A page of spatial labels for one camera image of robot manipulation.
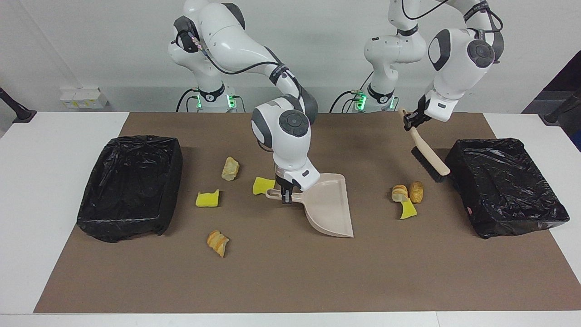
black trash bag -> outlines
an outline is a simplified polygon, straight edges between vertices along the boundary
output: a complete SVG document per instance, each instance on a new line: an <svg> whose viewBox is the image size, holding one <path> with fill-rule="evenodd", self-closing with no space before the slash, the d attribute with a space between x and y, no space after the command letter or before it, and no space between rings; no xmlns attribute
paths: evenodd
<svg viewBox="0 0 581 327"><path fill-rule="evenodd" d="M147 232L163 234L174 213L181 170L177 138L112 139L91 172L77 225L111 243Z"/></svg>
<svg viewBox="0 0 581 327"><path fill-rule="evenodd" d="M569 221L520 140L458 140L445 161L470 222L484 239Z"/></svg>

brown mat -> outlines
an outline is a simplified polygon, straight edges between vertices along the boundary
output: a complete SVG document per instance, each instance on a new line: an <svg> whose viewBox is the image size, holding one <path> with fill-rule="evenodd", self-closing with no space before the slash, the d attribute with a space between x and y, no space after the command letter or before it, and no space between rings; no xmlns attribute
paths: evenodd
<svg viewBox="0 0 581 327"><path fill-rule="evenodd" d="M435 148L493 138L481 114L456 113L420 128ZM249 114L131 113L121 135L178 137L184 172L164 236L117 244L75 227L35 312L324 312L581 310L581 286L548 231L480 239L460 196L410 154L396 113L320 115L310 158L345 175L355 239L316 232L300 204L253 196L273 177ZM220 178L227 156L241 164ZM388 192L421 180L418 216L400 221ZM220 207L196 208L219 188ZM226 257L206 245L219 229Z"/></svg>

white table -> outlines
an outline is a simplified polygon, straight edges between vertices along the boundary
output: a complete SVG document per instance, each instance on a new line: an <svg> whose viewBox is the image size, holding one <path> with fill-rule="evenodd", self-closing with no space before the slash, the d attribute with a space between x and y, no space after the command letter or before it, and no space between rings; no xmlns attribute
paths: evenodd
<svg viewBox="0 0 581 327"><path fill-rule="evenodd" d="M581 311L33 314L75 225L90 171L127 116L39 112L0 138L0 326L581 326ZM565 205L571 221L551 233L579 279L581 153L559 127L543 125L536 115L485 116L497 137L523 141Z"/></svg>

white wall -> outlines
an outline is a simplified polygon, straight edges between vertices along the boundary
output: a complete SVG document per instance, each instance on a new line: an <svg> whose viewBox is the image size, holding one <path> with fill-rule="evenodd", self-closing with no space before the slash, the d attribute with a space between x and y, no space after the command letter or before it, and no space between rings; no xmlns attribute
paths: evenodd
<svg viewBox="0 0 581 327"><path fill-rule="evenodd" d="M18 1L74 77L86 87L100 86L112 110L172 111L183 89L195 85L190 72L166 54L183 0L2 0L0 85L29 108L64 110L59 87L72 86L74 80L35 45L14 12ZM248 34L291 67L321 111L341 91L359 87L370 72L363 57L366 40L395 33L387 23L387 0L233 1L242 9ZM581 49L581 10L574 0L490 3L504 20L505 52L457 110L520 112ZM423 1L422 8L434 4ZM447 6L420 21L420 33L428 41L445 27L463 27L461 15ZM398 69L396 95L401 105L413 108L433 69L427 58ZM277 94L263 76L225 79L247 106ZM0 130L12 118L7 110L0 104Z"/></svg>

dustpan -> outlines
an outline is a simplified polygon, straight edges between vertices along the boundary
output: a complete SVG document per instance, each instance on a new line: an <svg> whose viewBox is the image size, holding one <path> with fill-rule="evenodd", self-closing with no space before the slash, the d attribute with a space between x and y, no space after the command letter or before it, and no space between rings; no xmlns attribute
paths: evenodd
<svg viewBox="0 0 581 327"><path fill-rule="evenodd" d="M281 192L269 189L266 197L280 200ZM307 219L317 231L336 237L353 237L347 185L343 175L323 173L310 189L293 193L292 200L304 205Z"/></svg>

